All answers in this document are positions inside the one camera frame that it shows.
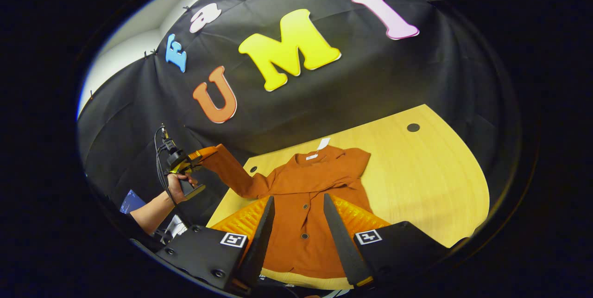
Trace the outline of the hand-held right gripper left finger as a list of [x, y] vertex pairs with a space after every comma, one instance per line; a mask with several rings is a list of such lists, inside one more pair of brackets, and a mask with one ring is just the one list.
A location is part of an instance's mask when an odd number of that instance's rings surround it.
[[264, 197], [211, 228], [191, 226], [157, 256], [201, 285], [248, 295], [258, 283], [274, 218], [275, 199]]

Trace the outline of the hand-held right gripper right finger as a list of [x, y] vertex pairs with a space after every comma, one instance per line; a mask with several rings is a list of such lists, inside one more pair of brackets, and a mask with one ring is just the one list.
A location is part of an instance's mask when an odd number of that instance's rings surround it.
[[324, 195], [323, 209], [348, 283], [356, 289], [411, 279], [451, 253], [409, 221], [390, 224], [334, 195]]

